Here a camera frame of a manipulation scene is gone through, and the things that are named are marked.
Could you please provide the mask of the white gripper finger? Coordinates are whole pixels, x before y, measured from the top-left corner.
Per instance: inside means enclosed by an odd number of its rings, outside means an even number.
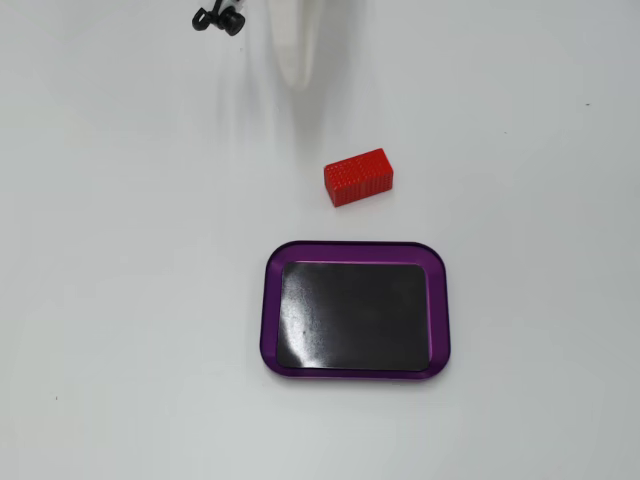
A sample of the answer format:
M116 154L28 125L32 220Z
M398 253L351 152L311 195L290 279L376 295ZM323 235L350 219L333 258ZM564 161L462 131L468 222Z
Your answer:
M286 84L296 90L310 82L323 0L269 0L267 9L276 58Z

